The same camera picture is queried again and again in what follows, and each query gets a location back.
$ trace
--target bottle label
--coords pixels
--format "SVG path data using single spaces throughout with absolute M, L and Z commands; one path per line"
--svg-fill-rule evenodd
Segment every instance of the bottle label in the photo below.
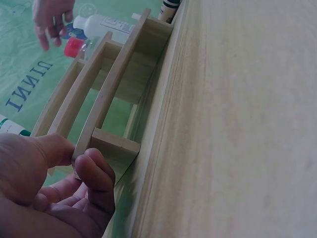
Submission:
M 3 116 L 0 117 L 0 133 L 13 133 L 13 134 L 20 134 L 21 131 L 25 130 L 20 125 L 14 123 L 13 121 L 9 120 L 8 118 L 4 118 Z
M 179 5 L 180 5 L 180 1 L 164 0 L 160 8 L 158 19 L 167 23 L 171 23 Z
M 111 17 L 105 17 L 101 21 L 100 25 L 109 27 L 111 29 L 114 29 L 114 30 L 117 30 L 117 31 L 120 31 L 120 32 L 123 32 L 126 34 L 131 34 L 131 32 L 135 26 L 135 25 L 126 23 L 124 21 L 113 19 Z

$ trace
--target wooden rack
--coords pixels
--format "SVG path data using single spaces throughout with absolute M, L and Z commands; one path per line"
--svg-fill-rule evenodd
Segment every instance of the wooden rack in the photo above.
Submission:
M 133 117 L 146 85 L 172 32 L 172 26 L 152 17 L 146 9 L 124 45 L 107 32 L 94 54 L 75 58 L 36 123 L 31 136 L 58 133 L 67 137 L 91 88 L 98 96 L 80 134 L 72 158 L 87 148 L 98 148 L 118 160 L 120 173 L 136 158 L 140 144 L 129 138 Z M 101 130 L 114 97 L 134 104 L 125 138 Z

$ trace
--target wood grain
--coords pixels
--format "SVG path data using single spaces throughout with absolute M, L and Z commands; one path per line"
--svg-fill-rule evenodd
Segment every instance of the wood grain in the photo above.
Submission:
M 140 151 L 149 162 L 132 176 L 127 236 L 315 237 L 317 4 L 182 4 L 154 140 Z

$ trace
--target bottle cap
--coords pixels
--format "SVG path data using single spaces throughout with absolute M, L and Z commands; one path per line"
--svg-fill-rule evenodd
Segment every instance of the bottle cap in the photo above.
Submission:
M 69 38 L 64 49 L 64 55 L 76 58 L 84 43 L 85 41 L 77 39 L 76 37 Z
M 77 16 L 73 22 L 73 27 L 84 30 L 87 18 Z

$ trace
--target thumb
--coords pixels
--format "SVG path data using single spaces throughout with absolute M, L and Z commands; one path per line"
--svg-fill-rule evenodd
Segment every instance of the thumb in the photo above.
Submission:
M 74 145 L 59 134 L 33 138 L 34 145 L 42 154 L 48 168 L 70 165 Z

